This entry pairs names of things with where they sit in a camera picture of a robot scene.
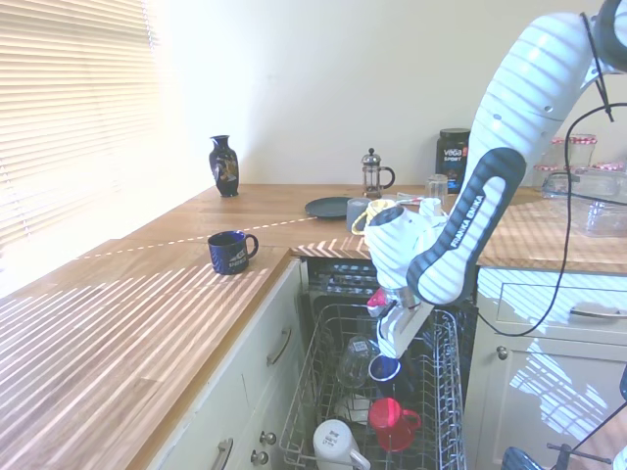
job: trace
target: white mug handle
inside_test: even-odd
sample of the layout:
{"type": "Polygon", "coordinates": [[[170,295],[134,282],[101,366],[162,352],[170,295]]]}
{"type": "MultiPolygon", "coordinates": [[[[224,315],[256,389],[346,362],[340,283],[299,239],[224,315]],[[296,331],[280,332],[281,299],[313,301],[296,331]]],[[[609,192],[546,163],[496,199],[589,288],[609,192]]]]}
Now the white mug handle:
{"type": "Polygon", "coordinates": [[[368,462],[363,455],[353,448],[351,449],[351,460],[357,462],[361,470],[370,470],[370,462],[368,462]]]}

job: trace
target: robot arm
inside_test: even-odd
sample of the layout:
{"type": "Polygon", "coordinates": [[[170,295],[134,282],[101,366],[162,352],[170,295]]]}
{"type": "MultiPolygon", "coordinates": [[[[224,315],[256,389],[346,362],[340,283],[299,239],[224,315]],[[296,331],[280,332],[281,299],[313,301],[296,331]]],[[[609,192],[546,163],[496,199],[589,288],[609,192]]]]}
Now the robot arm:
{"type": "MultiPolygon", "coordinates": [[[[627,2],[604,2],[594,36],[601,73],[627,71],[627,2]]],[[[400,296],[380,320],[385,353],[400,356],[432,306],[468,297],[477,259],[522,181],[526,162],[536,162],[551,145],[598,73],[579,15],[559,13],[532,22],[481,101],[470,132],[466,178],[448,221],[394,208],[367,226],[365,241],[379,283],[386,292],[409,289],[418,304],[400,302],[400,296]]]]}

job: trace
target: cabinet handle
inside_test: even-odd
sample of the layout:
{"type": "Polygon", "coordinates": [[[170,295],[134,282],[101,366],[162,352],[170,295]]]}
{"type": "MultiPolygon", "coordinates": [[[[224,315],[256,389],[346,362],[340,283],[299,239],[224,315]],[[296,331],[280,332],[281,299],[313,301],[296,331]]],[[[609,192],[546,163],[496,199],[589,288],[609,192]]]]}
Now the cabinet handle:
{"type": "Polygon", "coordinates": [[[612,320],[627,319],[627,315],[623,315],[617,308],[613,313],[602,313],[600,311],[586,310],[580,307],[574,306],[570,309],[571,315],[590,316],[593,318],[610,318],[612,320]]]}
{"type": "Polygon", "coordinates": [[[219,453],[217,454],[216,461],[214,465],[212,465],[211,470],[224,470],[226,466],[226,462],[228,462],[228,457],[231,455],[231,451],[233,449],[233,438],[228,438],[226,441],[222,441],[217,445],[217,450],[219,453]]]}
{"type": "Polygon", "coordinates": [[[497,347],[497,355],[500,360],[506,360],[509,352],[507,352],[507,348],[505,346],[499,346],[497,347]]]}
{"type": "Polygon", "coordinates": [[[262,444],[268,444],[269,446],[274,446],[276,444],[276,435],[274,433],[265,433],[262,431],[262,434],[259,436],[259,442],[262,444]]]}
{"type": "Polygon", "coordinates": [[[267,365],[268,367],[275,364],[276,361],[278,361],[279,358],[283,355],[283,353],[285,353],[285,348],[287,348],[287,344],[290,342],[290,338],[292,337],[292,328],[283,328],[281,330],[281,336],[285,337],[285,341],[275,354],[267,355],[267,361],[265,362],[265,365],[267,365]]]}
{"type": "Polygon", "coordinates": [[[269,455],[266,452],[257,453],[256,450],[253,450],[251,453],[251,463],[255,466],[257,465],[266,465],[270,460],[269,455]]]}

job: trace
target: yellow object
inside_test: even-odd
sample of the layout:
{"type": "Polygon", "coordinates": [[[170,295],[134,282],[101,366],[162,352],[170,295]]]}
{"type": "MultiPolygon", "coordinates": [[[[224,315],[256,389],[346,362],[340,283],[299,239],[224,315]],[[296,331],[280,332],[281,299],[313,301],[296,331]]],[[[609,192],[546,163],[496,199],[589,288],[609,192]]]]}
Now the yellow object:
{"type": "Polygon", "coordinates": [[[392,201],[391,199],[377,199],[375,201],[371,201],[365,211],[363,211],[362,214],[355,219],[353,226],[351,227],[351,231],[354,235],[363,235],[363,232],[357,229],[357,224],[360,223],[360,220],[365,217],[365,224],[368,225],[372,218],[378,213],[383,212],[386,209],[390,209],[395,205],[396,201],[392,201]]]}

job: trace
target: red cup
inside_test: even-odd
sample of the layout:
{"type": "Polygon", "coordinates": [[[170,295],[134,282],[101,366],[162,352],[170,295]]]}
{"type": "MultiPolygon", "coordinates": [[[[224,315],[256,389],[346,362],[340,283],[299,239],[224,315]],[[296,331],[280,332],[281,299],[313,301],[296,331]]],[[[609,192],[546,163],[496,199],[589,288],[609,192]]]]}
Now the red cup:
{"type": "Polygon", "coordinates": [[[368,423],[380,446],[388,452],[399,452],[411,446],[413,432],[421,421],[418,413],[402,409],[395,399],[378,399],[368,411],[368,423]]]}

